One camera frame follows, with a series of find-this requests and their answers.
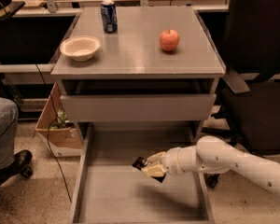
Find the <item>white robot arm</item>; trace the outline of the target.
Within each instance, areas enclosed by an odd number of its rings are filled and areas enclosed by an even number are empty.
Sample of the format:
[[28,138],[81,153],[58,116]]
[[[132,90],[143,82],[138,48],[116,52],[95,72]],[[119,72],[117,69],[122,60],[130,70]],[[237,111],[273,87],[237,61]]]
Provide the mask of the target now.
[[188,172],[221,174],[229,170],[280,196],[280,163],[232,147],[214,136],[200,138],[195,146],[174,147],[138,164],[148,177],[165,178]]

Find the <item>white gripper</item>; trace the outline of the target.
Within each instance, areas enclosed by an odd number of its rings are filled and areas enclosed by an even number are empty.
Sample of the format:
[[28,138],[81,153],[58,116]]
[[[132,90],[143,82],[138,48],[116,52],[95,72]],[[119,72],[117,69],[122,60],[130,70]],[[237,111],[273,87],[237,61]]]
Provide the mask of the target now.
[[147,165],[141,169],[146,176],[150,177],[165,177],[165,174],[177,175],[178,174],[178,163],[177,163],[178,150],[176,148],[169,149],[151,155],[147,158],[150,165]]

